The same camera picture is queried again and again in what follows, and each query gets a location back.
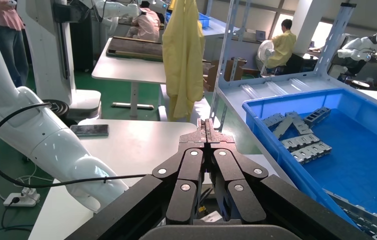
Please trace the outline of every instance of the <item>yellow jacket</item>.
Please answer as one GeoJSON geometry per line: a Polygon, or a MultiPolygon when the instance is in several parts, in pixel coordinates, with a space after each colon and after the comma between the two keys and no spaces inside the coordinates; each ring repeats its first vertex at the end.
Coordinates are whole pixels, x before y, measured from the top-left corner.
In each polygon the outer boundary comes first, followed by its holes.
{"type": "Polygon", "coordinates": [[[278,66],[285,66],[292,56],[296,35],[290,30],[286,30],[285,33],[272,38],[272,43],[274,44],[275,55],[269,58],[266,67],[272,69],[278,66]]]}
{"type": "Polygon", "coordinates": [[[177,0],[162,36],[169,121],[189,121],[195,102],[203,97],[205,37],[198,19],[195,0],[177,0]]]}

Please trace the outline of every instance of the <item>smartphone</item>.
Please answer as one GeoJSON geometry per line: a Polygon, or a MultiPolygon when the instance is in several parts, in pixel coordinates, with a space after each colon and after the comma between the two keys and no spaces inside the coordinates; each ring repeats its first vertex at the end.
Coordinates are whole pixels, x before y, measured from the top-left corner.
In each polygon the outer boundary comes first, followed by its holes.
{"type": "Polygon", "coordinates": [[[105,137],[109,136],[109,125],[71,125],[71,131],[77,137],[105,137]]]}

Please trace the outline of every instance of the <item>blue plastic bin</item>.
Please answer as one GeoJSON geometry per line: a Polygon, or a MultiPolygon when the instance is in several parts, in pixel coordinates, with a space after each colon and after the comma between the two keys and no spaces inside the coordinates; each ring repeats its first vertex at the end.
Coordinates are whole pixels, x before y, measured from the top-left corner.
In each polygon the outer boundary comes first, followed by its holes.
{"type": "MultiPolygon", "coordinates": [[[[169,23],[170,18],[171,18],[171,13],[166,12],[166,14],[165,14],[165,21],[166,21],[167,23],[169,23]]],[[[206,15],[203,15],[203,14],[201,14],[201,13],[199,12],[199,21],[200,21],[200,23],[202,24],[202,28],[207,28],[207,27],[209,27],[209,20],[210,20],[210,19],[211,19],[210,17],[208,17],[208,16],[206,16],[206,15]]]]}
{"type": "Polygon", "coordinates": [[[250,130],[299,190],[351,223],[323,188],[377,213],[377,104],[337,88],[250,100],[243,108],[250,130]],[[331,113],[312,130],[332,152],[302,166],[280,142],[295,135],[278,140],[262,119],[292,111],[304,117],[323,106],[331,113]]]}

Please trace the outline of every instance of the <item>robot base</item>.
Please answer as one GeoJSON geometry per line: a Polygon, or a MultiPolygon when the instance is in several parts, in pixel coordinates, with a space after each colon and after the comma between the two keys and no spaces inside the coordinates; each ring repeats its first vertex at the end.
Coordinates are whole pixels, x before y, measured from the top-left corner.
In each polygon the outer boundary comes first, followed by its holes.
{"type": "Polygon", "coordinates": [[[94,90],[75,90],[67,118],[75,121],[98,118],[102,113],[101,95],[94,90]]]}

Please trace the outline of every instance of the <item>power strip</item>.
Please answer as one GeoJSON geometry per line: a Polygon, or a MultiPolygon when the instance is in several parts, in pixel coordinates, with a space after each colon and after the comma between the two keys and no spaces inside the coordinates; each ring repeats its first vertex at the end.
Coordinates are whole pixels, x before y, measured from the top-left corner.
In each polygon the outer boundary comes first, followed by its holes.
{"type": "Polygon", "coordinates": [[[11,207],[34,207],[40,199],[40,194],[35,189],[24,187],[21,193],[11,193],[3,202],[4,206],[11,207]],[[19,202],[12,203],[14,198],[19,198],[19,202]]]}

